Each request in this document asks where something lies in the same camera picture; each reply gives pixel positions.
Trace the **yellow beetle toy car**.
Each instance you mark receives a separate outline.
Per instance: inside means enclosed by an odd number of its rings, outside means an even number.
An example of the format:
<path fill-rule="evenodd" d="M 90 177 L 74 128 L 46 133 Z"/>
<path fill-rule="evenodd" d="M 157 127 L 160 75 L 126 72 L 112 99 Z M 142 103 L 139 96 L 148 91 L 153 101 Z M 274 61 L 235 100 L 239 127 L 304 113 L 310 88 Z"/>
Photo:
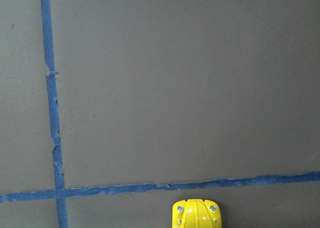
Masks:
<path fill-rule="evenodd" d="M 172 227 L 222 228 L 222 215 L 217 203 L 207 199 L 185 199 L 172 206 Z"/>

